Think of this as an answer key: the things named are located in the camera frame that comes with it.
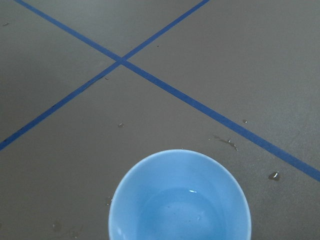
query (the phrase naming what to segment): plastic cup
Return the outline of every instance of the plastic cup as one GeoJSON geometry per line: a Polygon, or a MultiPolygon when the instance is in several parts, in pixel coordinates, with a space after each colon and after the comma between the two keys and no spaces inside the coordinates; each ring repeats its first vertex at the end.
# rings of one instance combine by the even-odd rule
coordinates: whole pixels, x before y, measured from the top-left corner
{"type": "Polygon", "coordinates": [[[109,212],[110,240],[250,240],[251,217],[236,179],[190,150],[138,162],[121,180],[109,212]]]}

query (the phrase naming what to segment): light blue bowl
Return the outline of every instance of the light blue bowl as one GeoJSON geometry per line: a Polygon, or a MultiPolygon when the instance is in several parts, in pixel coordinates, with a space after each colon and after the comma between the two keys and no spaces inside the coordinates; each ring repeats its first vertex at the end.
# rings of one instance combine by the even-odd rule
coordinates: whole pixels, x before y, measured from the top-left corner
{"type": "Polygon", "coordinates": [[[110,240],[250,240],[251,217],[235,178],[190,150],[166,150],[137,163],[117,187],[110,240]]]}

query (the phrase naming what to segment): blue cup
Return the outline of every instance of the blue cup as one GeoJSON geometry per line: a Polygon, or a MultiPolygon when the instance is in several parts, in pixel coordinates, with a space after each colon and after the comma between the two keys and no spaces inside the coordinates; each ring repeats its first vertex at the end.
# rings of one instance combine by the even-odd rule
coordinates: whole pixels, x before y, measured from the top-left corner
{"type": "Polygon", "coordinates": [[[246,197],[221,164],[190,150],[137,163],[117,187],[110,240],[250,240],[246,197]]]}

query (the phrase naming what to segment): blue line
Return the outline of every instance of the blue line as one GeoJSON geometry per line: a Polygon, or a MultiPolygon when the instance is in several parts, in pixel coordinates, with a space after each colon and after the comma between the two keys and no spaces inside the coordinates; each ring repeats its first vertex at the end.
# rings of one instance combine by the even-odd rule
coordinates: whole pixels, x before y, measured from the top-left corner
{"type": "Polygon", "coordinates": [[[34,12],[35,14],[39,15],[40,17],[44,18],[45,20],[49,21],[50,23],[56,25],[58,28],[66,31],[67,33],[71,34],[75,38],[79,39],[80,41],[88,44],[92,48],[98,50],[99,52],[103,53],[104,55],[108,56],[109,58],[117,61],[120,60],[121,57],[117,54],[113,53],[112,51],[106,49],[105,47],[99,45],[98,43],[92,41],[91,39],[87,38],[86,36],[81,35],[77,31],[73,30],[72,28],[64,25],[63,23],[59,22],[58,20],[55,20],[51,16],[45,14],[44,12],[36,9],[35,7],[29,5],[28,3],[22,1],[22,0],[14,0],[16,3],[24,6],[25,8],[29,9],[30,11],[34,12]]]}
{"type": "Polygon", "coordinates": [[[158,87],[162,88],[166,92],[172,94],[173,96],[177,97],[178,99],[182,100],[183,102],[189,104],[193,108],[199,110],[200,112],[204,113],[205,115],[209,116],[210,118],[216,120],[217,122],[221,123],[222,125],[226,126],[227,128],[231,129],[232,131],[236,132],[237,134],[243,136],[244,138],[248,139],[249,141],[253,142],[254,144],[260,146],[261,148],[267,150],[269,153],[277,156],[278,158],[282,159],[286,163],[290,164],[291,166],[295,167],[296,169],[304,172],[305,174],[309,175],[310,177],[314,178],[318,182],[320,182],[320,171],[316,168],[308,165],[307,163],[301,161],[300,159],[292,156],[291,154],[287,153],[286,151],[282,150],[281,148],[273,145],[272,143],[268,142],[267,140],[263,139],[262,137],[254,134],[253,132],[245,129],[244,127],[240,126],[239,124],[231,121],[230,119],[226,118],[225,116],[221,115],[220,113],[212,110],[211,108],[203,105],[201,102],[193,99],[192,97],[186,95],[185,93],[179,91],[178,89],[170,86],[169,84],[161,81],[159,78],[151,75],[150,73],[144,71],[143,69],[137,67],[136,65],[124,61],[122,63],[125,67],[130,69],[131,71],[135,72],[136,74],[140,75],[141,77],[147,79],[151,83],[157,85],[158,87]]]}
{"type": "Polygon", "coordinates": [[[163,35],[164,33],[166,33],[167,31],[169,31],[172,27],[174,27],[175,25],[177,25],[178,23],[180,23],[182,20],[184,20],[186,17],[188,17],[189,15],[191,15],[192,13],[194,13],[196,10],[198,10],[199,8],[201,8],[203,5],[205,5],[207,2],[209,2],[209,0],[203,0],[200,3],[198,3],[197,5],[195,5],[193,8],[191,8],[189,11],[185,12],[184,14],[182,14],[180,17],[178,17],[176,20],[172,21],[171,23],[169,23],[167,26],[165,26],[164,28],[162,28],[160,31],[158,31],[157,33],[155,33],[154,35],[152,35],[151,37],[149,37],[147,40],[145,40],[143,43],[141,43],[139,46],[137,46],[136,48],[134,48],[133,50],[131,50],[130,52],[128,52],[126,55],[123,56],[123,58],[125,60],[128,60],[129,58],[131,58],[133,55],[135,55],[137,52],[141,51],[144,47],[146,47],[147,45],[149,45],[150,43],[152,43],[154,40],[156,40],[157,38],[159,38],[161,35],[163,35]]]}
{"type": "Polygon", "coordinates": [[[53,114],[55,111],[57,111],[59,108],[61,108],[63,105],[70,102],[72,99],[74,99],[76,96],[78,96],[80,93],[82,93],[84,90],[86,90],[88,87],[90,87],[92,84],[94,84],[96,81],[104,77],[105,75],[109,74],[111,71],[113,71],[115,68],[117,68],[122,61],[116,61],[111,66],[100,72],[98,75],[96,75],[91,80],[87,81],[85,84],[71,92],[69,95],[67,95],[65,98],[57,102],[55,105],[50,107],[48,110],[37,116],[35,119],[30,121],[27,125],[20,128],[18,131],[16,131],[14,134],[9,136],[7,139],[5,139],[3,142],[0,142],[0,151],[4,149],[6,146],[11,144],[13,141],[15,141],[17,138],[19,138],[21,135],[25,134],[27,131],[32,129],[34,126],[39,124],[42,120],[49,117],[51,114],[53,114]]]}

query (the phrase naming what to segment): gray surface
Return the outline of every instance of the gray surface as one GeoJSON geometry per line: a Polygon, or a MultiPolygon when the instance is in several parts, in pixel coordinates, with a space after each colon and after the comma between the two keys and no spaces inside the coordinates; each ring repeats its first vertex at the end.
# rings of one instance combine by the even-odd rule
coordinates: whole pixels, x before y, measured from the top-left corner
{"type": "MultiPolygon", "coordinates": [[[[83,26],[84,31],[91,26],[87,37],[101,39],[100,21],[108,16],[102,16],[102,1],[90,5],[96,19],[81,21],[75,16],[88,7],[85,1],[55,2],[30,1],[47,14],[59,13],[53,17],[69,27],[83,26]]],[[[195,3],[173,2],[151,2],[161,13],[154,21],[145,11],[129,12],[124,1],[117,5],[132,18],[149,23],[148,27],[135,23],[145,31],[132,37],[133,47],[195,3]]],[[[211,1],[132,62],[319,168],[315,125],[320,113],[316,68],[320,46],[315,39],[319,19],[317,3],[309,4],[211,1]],[[293,27],[294,19],[300,20],[293,27]],[[291,33],[288,29],[294,35],[284,38],[291,33]],[[275,43],[279,48],[272,48],[275,43]]],[[[3,135],[13,133],[112,63],[12,1],[1,2],[0,13],[1,21],[12,22],[0,27],[1,52],[7,54],[0,58],[3,135]],[[34,45],[24,47],[18,36],[34,45]],[[20,71],[29,82],[28,94],[19,90],[24,82],[16,77],[20,71]],[[43,77],[49,73],[50,78],[43,77]],[[42,92],[40,84],[48,89],[42,92]],[[33,101],[21,99],[24,96],[33,101]],[[21,108],[21,102],[27,108],[21,108]]],[[[121,21],[113,24],[127,27],[121,21]]],[[[112,38],[105,47],[118,54],[130,49],[127,42],[117,41],[118,36],[104,34],[112,38]]],[[[249,203],[252,240],[319,239],[319,182],[125,67],[107,78],[0,152],[0,239],[54,239],[60,235],[52,230],[55,220],[62,223],[62,232],[83,226],[78,239],[108,239],[105,198],[112,196],[123,175],[152,153],[181,148],[216,159],[235,176],[249,203]],[[214,136],[231,138],[238,151],[214,136]],[[274,171],[281,174],[278,182],[268,180],[274,171]]]]}

